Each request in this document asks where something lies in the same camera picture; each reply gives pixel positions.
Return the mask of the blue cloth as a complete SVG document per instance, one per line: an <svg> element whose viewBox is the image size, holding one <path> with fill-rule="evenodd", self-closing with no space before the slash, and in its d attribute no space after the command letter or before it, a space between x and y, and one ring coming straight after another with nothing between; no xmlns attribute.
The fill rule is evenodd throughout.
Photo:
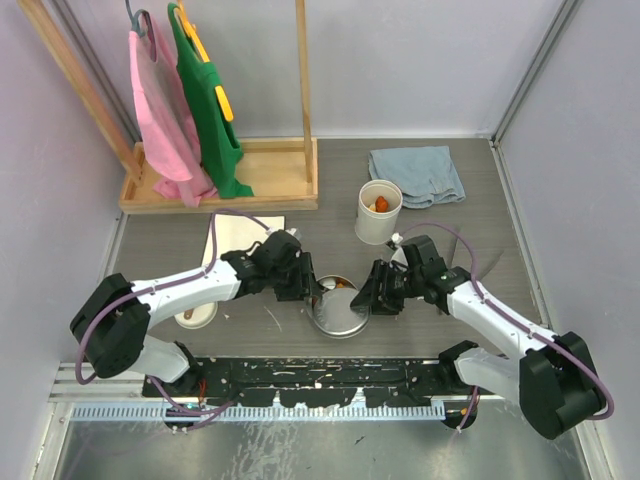
<svg viewBox="0 0 640 480"><path fill-rule="evenodd" d="M460 203L466 192L448 146L371 150L368 168L372 180L385 180L401 191L408 209Z"/></svg>

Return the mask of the round metal tin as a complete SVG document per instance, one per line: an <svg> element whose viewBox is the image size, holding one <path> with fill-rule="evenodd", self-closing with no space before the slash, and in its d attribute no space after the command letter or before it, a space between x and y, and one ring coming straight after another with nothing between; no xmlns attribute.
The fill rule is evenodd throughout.
<svg viewBox="0 0 640 480"><path fill-rule="evenodd" d="M310 300L309 316L323 334L346 339L360 333L369 321L367 310L351 308L358 288L340 276L325 276L319 280L321 296Z"/></svg>

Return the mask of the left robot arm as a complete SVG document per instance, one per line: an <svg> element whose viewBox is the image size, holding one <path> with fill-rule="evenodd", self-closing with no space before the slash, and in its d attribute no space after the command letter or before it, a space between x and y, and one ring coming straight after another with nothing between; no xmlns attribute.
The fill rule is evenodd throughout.
<svg viewBox="0 0 640 480"><path fill-rule="evenodd" d="M247 250L228 251L207 266L156 280L135 283L112 274L71 321L76 363L88 362L93 369L76 380L86 385L131 371L178 396L191 395L204 377L201 365L184 345L161 341L150 330L181 312L265 289L280 302L312 301L323 294L310 254L290 231L274 231Z"/></svg>

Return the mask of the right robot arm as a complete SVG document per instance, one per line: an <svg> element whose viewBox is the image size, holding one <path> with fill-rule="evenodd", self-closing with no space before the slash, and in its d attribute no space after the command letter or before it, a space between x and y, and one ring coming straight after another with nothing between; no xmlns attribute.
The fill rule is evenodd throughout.
<svg viewBox="0 0 640 480"><path fill-rule="evenodd" d="M390 260L374 262L354 311L397 315L408 299L422 299L462 321L498 348L490 354L470 341L442 352L438 379L459 394L477 387L516 404L530 426L555 439L585 420L612 412L586 342L527 320L499 301L467 270L450 267L427 235L394 235Z"/></svg>

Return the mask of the round metal tin lid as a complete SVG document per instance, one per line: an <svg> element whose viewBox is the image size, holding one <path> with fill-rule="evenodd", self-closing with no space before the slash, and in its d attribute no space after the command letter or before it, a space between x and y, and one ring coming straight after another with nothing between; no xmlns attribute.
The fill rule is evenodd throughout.
<svg viewBox="0 0 640 480"><path fill-rule="evenodd" d="M362 331L369 322L369 311L351 308L351 302L359 291L337 288L323 293L311 307L311 319L325 335L334 338L349 338Z"/></svg>

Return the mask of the metal tongs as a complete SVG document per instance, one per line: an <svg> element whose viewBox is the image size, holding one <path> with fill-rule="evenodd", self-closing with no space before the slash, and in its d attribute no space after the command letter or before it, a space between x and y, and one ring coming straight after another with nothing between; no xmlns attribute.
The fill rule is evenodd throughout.
<svg viewBox="0 0 640 480"><path fill-rule="evenodd" d="M447 249L446 255L444 257L445 264L448 269L453 267L453 261L457 250L459 234L461 233L462 227L460 225L455 225L453 227L454 234L453 239L450 241L449 247ZM482 281L499 263L502 256L504 255L505 250L501 249L497 253L495 253L491 259L485 262L481 268L477 271L477 280Z"/></svg>

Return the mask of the white cylindrical container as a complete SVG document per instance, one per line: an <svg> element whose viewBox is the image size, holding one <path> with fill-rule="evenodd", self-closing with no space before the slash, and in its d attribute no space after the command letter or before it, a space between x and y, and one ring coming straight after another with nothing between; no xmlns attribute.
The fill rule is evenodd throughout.
<svg viewBox="0 0 640 480"><path fill-rule="evenodd" d="M381 197L387 203L384 212L373 211ZM396 221L402 208L402 193L392 182L371 180L364 184L358 194L358 211L355 233L359 240L368 245L387 242L395 231Z"/></svg>

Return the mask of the white lid brown handle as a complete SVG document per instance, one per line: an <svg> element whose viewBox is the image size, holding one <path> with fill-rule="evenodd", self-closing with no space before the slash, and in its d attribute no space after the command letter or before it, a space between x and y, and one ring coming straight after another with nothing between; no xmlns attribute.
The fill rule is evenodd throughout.
<svg viewBox="0 0 640 480"><path fill-rule="evenodd" d="M216 316L218 305L216 302L201 305L186 310L174 316L179 326L188 330L196 330L207 326Z"/></svg>

